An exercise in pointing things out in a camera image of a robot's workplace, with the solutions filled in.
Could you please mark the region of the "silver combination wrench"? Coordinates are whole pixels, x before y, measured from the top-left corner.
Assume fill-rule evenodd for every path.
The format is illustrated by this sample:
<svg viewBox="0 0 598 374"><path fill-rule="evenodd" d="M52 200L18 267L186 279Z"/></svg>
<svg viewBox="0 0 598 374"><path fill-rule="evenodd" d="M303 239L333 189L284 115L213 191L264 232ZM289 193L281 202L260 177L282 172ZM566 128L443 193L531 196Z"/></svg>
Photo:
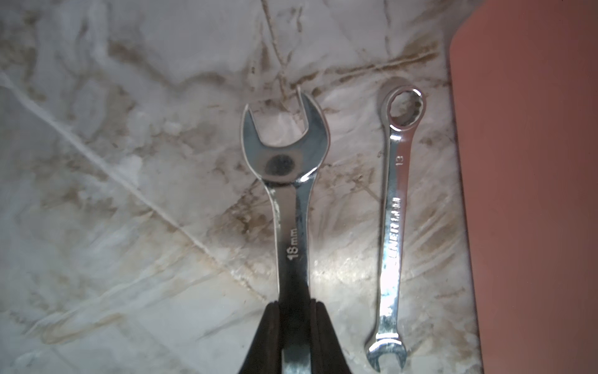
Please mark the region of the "silver combination wrench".
<svg viewBox="0 0 598 374"><path fill-rule="evenodd" d="M244 158L264 185L273 208L281 318L281 371L310 373L308 208L311 191L330 148L330 129L315 99L299 90L305 120L301 138L286 146L263 143L250 108L241 122Z"/></svg>

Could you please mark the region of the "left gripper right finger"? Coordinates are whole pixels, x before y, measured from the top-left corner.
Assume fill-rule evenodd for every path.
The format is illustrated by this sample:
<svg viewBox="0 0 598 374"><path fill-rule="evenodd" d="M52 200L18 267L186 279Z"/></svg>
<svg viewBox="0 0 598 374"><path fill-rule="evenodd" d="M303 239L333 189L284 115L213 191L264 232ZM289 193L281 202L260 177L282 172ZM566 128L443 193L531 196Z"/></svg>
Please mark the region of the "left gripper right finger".
<svg viewBox="0 0 598 374"><path fill-rule="evenodd" d="M315 299L310 303L310 334L313 374L351 374L325 304Z"/></svg>

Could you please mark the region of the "small dark combination wrench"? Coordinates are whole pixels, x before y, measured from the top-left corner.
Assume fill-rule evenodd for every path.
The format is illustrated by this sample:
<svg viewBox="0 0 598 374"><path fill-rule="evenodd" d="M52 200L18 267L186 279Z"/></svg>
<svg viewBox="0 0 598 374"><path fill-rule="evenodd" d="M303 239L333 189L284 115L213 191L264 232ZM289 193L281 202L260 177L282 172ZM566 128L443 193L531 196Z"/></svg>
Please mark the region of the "small dark combination wrench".
<svg viewBox="0 0 598 374"><path fill-rule="evenodd" d="M385 195L383 199L378 307L375 330L365 346L368 363L380 373L380 358L392 355L400 369L407 350L398 327L403 240L411 146L426 110L426 100L415 86L392 89L384 97L380 118L385 131Z"/></svg>

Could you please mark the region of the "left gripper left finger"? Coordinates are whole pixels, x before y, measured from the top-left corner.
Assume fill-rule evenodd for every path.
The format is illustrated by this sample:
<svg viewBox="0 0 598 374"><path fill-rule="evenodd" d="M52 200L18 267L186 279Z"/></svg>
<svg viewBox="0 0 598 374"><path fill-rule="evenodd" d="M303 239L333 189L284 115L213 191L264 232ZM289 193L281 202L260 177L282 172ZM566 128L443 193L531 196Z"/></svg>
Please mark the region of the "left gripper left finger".
<svg viewBox="0 0 598 374"><path fill-rule="evenodd" d="M239 374L281 374L279 302L269 303L255 332Z"/></svg>

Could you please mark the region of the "pink plastic storage box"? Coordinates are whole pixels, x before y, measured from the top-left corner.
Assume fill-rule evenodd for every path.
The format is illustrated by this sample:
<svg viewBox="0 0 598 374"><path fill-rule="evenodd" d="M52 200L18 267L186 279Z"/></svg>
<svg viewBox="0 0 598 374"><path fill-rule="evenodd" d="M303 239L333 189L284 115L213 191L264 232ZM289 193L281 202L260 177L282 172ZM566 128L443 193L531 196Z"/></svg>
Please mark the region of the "pink plastic storage box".
<svg viewBox="0 0 598 374"><path fill-rule="evenodd" d="M449 50L484 371L597 371L597 4L486 1Z"/></svg>

